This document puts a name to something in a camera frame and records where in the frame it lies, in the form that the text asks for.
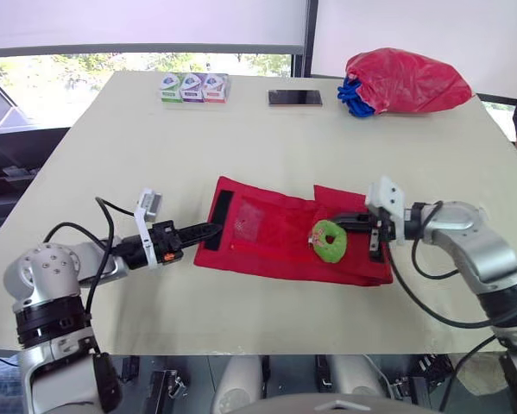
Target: black cable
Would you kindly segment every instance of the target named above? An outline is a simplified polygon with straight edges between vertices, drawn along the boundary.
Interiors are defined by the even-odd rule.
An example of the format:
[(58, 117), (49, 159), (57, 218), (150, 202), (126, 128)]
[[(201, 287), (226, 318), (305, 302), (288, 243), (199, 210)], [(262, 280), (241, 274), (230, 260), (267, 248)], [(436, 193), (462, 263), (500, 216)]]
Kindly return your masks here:
[(112, 221), (110, 212), (106, 208), (106, 205), (102, 198), (95, 197), (95, 201), (97, 201), (97, 204), (99, 204), (99, 207), (103, 211), (104, 217), (106, 218), (106, 221), (109, 224), (109, 237), (106, 241), (106, 246), (104, 248), (103, 259), (99, 264), (97, 273), (95, 273), (95, 276), (93, 276), (93, 280), (91, 281), (91, 287), (89, 288), (89, 293), (87, 294), (87, 301), (85, 302), (85, 313), (88, 315), (91, 313), (91, 304), (93, 303), (93, 296), (95, 295), (95, 290), (97, 289), (99, 280), (101, 280), (101, 276), (103, 276), (103, 271), (109, 259), (110, 251), (112, 250), (112, 242), (114, 239), (114, 222)]
[(494, 339), (496, 339), (496, 337), (494, 335), (492, 335), (490, 338), (487, 338), (485, 339), (484, 341), (482, 341), (481, 343), (479, 343), (476, 347), (474, 347), (473, 349), (471, 349), (469, 351), (468, 354), (466, 354), (461, 360), (459, 360), (459, 362), (456, 364), (456, 368), (454, 369), (454, 372), (452, 373), (451, 377), (450, 377), (450, 381), (448, 382), (448, 386), (446, 387), (446, 389), (444, 390), (444, 396), (442, 397), (442, 400), (440, 401), (440, 406), (438, 408), (438, 410), (440, 412), (444, 412), (444, 410), (446, 409), (446, 406), (448, 405), (448, 398), (450, 397), (450, 391), (451, 391), (451, 387), (454, 385), (454, 382), (456, 381), (456, 378), (457, 378), (457, 373), (459, 373), (459, 370), (462, 369), (463, 365), (465, 364), (465, 362), (467, 362), (469, 360), (469, 358), (471, 356), (473, 356), (475, 353), (477, 353), (479, 350), (481, 350), (482, 348), (486, 347), (489, 343), (491, 343)]
[(421, 276), (423, 276), (424, 278), (431, 279), (431, 280), (447, 279), (450, 276), (453, 276), (454, 274), (458, 274), (459, 273), (459, 271), (456, 269), (456, 270), (452, 270), (451, 272), (444, 273), (444, 274), (436, 274), (436, 275), (435, 274), (429, 274), (427, 272), (424, 272), (423, 269), (421, 269), (421, 267), (419, 267), (419, 264), (417, 262), (417, 247), (419, 245), (419, 240), (421, 240), (423, 238), (423, 234), (425, 233), (425, 229), (427, 227), (427, 224), (429, 224), (429, 222), (438, 213), (438, 211), (440, 209), (442, 209), (443, 204), (444, 203), (442, 201), (437, 201), (434, 204), (435, 208), (432, 209), (432, 211), (426, 217), (425, 221), (421, 224), (421, 227), (419, 227), (419, 231), (417, 232), (417, 235), (415, 236), (415, 239), (413, 239), (413, 245), (412, 245), (412, 263), (413, 263), (413, 268)]
[(109, 207), (111, 207), (112, 209), (116, 210), (116, 211), (119, 211), (127, 216), (133, 216), (134, 213), (132, 213), (131, 211), (127, 211), (127, 210), (124, 210), (123, 208), (121, 207), (118, 207), (117, 205), (114, 205), (113, 203), (111, 203), (110, 201), (106, 201), (106, 200), (103, 200), (103, 203), (108, 205)]
[(18, 367), (18, 365), (13, 364), (12, 362), (8, 362), (8, 361), (6, 361), (6, 360), (3, 360), (3, 359), (1, 359), (1, 358), (0, 358), (0, 362), (2, 362), (3, 364), (10, 365), (10, 366), (12, 366), (12, 367)]
[(434, 317), (437, 321), (441, 323), (445, 323), (446, 325), (450, 325), (454, 328), (461, 328), (461, 329), (479, 329), (479, 328), (487, 328), (488, 326), (493, 325), (499, 325), (502, 323), (505, 323), (506, 321), (513, 319), (514, 317), (517, 317), (517, 305), (512, 309), (508, 310), (505, 313), (502, 313), (498, 317), (495, 317), (494, 319), (489, 319), (487, 321), (481, 321), (481, 322), (459, 322), (459, 321), (453, 321), (451, 319), (448, 319), (446, 317), (443, 317), (439, 315), (437, 312), (429, 308), (426, 304), (421, 302), (421, 300), (415, 296), (415, 294), (412, 292), (412, 290), (409, 288), (409, 286), (406, 284), (404, 279), (402, 278), (398, 268), (396, 267), (396, 264), (394, 263), (393, 255), (390, 251), (390, 246), (387, 244), (385, 249), (387, 250), (387, 257), (388, 262), (390, 263), (390, 266), (393, 269), (394, 276), (398, 279), (400, 282), (402, 288), (407, 293), (407, 296), (410, 297), (410, 299), (415, 302), (416, 305), (418, 305), (421, 310), (428, 313), (430, 316)]
[(73, 229), (76, 229), (77, 231), (79, 231), (79, 232), (83, 233), (84, 235), (86, 235), (87, 237), (89, 237), (92, 242), (94, 242), (100, 248), (102, 248), (104, 250), (104, 244), (91, 231), (89, 231), (88, 229), (83, 228), (79, 224), (70, 223), (70, 222), (63, 222), (63, 223), (59, 223), (56, 226), (54, 226), (51, 229), (51, 231), (49, 231), (49, 233), (47, 233), (47, 236), (45, 237), (45, 239), (43, 239), (43, 242), (44, 243), (49, 242), (51, 240), (51, 238), (54, 236), (54, 234), (59, 229), (62, 229), (63, 227), (72, 227)]

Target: red cloth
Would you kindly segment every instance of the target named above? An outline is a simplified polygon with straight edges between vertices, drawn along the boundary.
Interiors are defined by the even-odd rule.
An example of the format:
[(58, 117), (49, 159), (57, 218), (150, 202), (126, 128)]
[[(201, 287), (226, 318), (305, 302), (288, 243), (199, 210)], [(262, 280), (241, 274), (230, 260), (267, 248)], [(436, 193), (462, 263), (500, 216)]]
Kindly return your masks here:
[(199, 245), (195, 265), (277, 279), (346, 285), (392, 283), (387, 263), (369, 260), (369, 237), (348, 234), (346, 254), (323, 262), (308, 244), (313, 225), (349, 211), (366, 211), (365, 197), (316, 185), (315, 201), (288, 197), (220, 177), (209, 221), (222, 190), (233, 191), (218, 250)]
[(360, 79), (356, 92), (376, 114), (449, 110), (473, 96), (452, 66), (390, 47), (350, 58), (346, 74), (350, 80)]

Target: metal bracket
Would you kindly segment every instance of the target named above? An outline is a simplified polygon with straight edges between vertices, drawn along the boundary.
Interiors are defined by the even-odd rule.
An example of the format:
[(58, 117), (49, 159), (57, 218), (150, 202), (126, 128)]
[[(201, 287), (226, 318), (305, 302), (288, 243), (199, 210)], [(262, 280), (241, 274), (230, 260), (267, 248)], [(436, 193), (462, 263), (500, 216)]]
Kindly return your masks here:
[(376, 216), (380, 215), (380, 209), (390, 214), (390, 220), (394, 223), (396, 242), (403, 244), (404, 237), (404, 192), (391, 181), (389, 177), (382, 176), (379, 181), (369, 186), (365, 205)]
[(136, 220), (137, 229), (143, 245), (143, 251), (147, 257), (149, 269), (156, 269), (158, 261), (154, 253), (154, 245), (151, 236), (148, 233), (147, 222), (153, 222), (161, 205), (162, 195), (154, 192), (150, 188), (143, 189), (139, 201), (137, 202), (134, 218)]

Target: green plush ring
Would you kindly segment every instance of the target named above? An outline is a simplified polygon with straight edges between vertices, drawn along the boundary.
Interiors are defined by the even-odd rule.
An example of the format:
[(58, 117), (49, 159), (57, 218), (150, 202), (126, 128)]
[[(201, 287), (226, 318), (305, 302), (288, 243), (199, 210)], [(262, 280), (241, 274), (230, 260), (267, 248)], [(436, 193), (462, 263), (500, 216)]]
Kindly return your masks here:
[[(328, 242), (327, 237), (332, 238), (332, 242)], [(320, 220), (313, 226), (310, 243), (321, 260), (338, 263), (346, 252), (346, 231), (334, 222)]]

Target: blue cloth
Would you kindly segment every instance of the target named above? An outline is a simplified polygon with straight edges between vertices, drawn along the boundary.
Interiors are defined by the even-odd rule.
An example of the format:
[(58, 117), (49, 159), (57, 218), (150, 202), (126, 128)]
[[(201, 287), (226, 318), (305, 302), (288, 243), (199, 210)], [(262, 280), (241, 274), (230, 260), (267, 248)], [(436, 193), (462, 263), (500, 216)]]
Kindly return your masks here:
[(360, 85), (362, 85), (362, 82), (358, 79), (350, 81), (348, 77), (344, 78), (343, 86), (338, 87), (337, 98), (339, 98), (343, 104), (348, 105), (349, 113), (353, 116), (366, 118), (374, 115), (375, 110), (367, 105), (357, 94), (356, 89)]
[[(18, 364), (16, 355), (3, 358), (13, 364)], [(10, 367), (0, 362), (0, 414), (22, 414), (22, 387), (20, 369)]]

